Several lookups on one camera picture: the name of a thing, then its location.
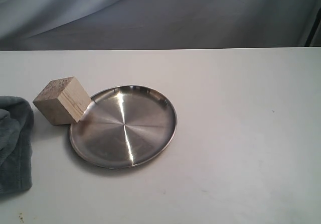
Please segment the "folded fabric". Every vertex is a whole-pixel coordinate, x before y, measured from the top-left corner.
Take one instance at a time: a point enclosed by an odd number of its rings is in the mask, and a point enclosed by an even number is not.
[[[34,113],[20,97],[0,96],[0,195],[30,189]]]

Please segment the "wooden block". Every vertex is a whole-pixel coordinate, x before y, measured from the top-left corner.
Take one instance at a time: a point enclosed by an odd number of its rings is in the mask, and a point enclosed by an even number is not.
[[[76,123],[91,99],[75,77],[53,80],[33,101],[53,125]]]

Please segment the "gray cloth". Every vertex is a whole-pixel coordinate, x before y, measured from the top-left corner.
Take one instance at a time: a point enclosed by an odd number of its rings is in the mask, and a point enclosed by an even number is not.
[[[0,96],[0,195],[30,189],[34,113],[20,97]]]

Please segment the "light wood cube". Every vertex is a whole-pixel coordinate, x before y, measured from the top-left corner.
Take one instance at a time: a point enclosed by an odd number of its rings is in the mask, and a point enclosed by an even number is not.
[[[51,124],[65,125],[77,123],[91,99],[75,77],[68,77],[49,82],[33,103]]]

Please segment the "stainless steel plate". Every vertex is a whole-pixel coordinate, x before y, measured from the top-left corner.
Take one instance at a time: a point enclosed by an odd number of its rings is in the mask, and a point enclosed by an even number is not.
[[[174,107],[153,89],[116,87],[91,99],[69,134],[77,154],[94,165],[109,169],[140,165],[157,156],[174,136]]]

